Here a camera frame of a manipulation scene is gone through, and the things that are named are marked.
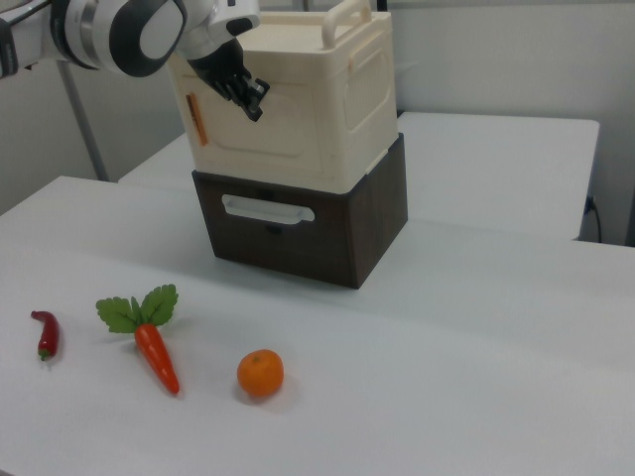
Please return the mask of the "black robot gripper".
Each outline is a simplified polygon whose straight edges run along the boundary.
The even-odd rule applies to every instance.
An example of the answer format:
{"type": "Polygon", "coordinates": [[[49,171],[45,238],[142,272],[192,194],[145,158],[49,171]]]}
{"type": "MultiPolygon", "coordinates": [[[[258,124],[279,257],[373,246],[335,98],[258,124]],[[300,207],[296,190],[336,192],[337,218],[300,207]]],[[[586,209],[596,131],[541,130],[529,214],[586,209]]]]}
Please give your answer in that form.
{"type": "Polygon", "coordinates": [[[270,85],[263,79],[250,78],[243,63],[242,47],[237,40],[223,44],[203,58],[188,59],[187,63],[206,85],[225,100],[236,103],[249,120],[257,122],[260,119],[260,102],[270,85]]]}

